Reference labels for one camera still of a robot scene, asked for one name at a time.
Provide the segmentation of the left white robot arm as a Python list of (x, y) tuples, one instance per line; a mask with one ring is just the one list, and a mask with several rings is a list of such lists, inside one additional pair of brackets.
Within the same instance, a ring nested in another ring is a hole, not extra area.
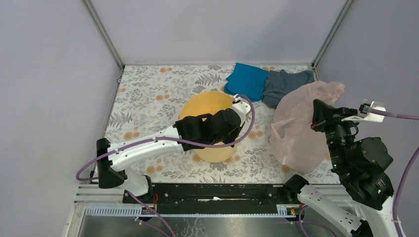
[(98, 186), (101, 189), (123, 188), (140, 202), (147, 203), (153, 198), (151, 180), (146, 175), (129, 172), (131, 165), (170, 153), (233, 146), (248, 113), (249, 106), (246, 106), (244, 110), (230, 107), (214, 115), (187, 116), (154, 137), (128, 145), (99, 139), (96, 141)]

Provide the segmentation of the yellow plastic trash bin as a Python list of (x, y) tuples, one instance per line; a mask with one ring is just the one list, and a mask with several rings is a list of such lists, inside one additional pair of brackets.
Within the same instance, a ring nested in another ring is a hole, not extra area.
[[(202, 92), (192, 97), (183, 106), (179, 118), (203, 114), (214, 115), (220, 110), (228, 109), (232, 104), (233, 98), (228, 94), (218, 91)], [(217, 163), (231, 158), (234, 148), (203, 148), (194, 149), (193, 152), (195, 156), (206, 162)]]

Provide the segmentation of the pink plastic trash bag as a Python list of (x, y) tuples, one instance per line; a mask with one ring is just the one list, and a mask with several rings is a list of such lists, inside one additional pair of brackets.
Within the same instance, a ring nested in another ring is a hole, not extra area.
[(340, 82), (315, 81), (288, 93), (278, 104), (269, 139), (277, 161), (291, 169), (308, 172), (328, 156), (324, 134), (311, 129), (313, 101), (332, 105), (344, 93)]

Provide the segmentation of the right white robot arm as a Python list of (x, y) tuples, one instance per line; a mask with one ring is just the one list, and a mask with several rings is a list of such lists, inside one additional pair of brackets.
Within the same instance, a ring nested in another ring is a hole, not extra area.
[(410, 168), (406, 167), (395, 190), (385, 173), (393, 162), (386, 145), (378, 137), (355, 140), (351, 129), (361, 121), (382, 122), (385, 117), (415, 120), (416, 116), (388, 112), (383, 103), (369, 100), (356, 110), (335, 108), (316, 99), (313, 108), (311, 129), (325, 134), (332, 172), (365, 216), (360, 218), (345, 211), (300, 175), (284, 184), (284, 199), (310, 207), (347, 237), (404, 236), (397, 211)]

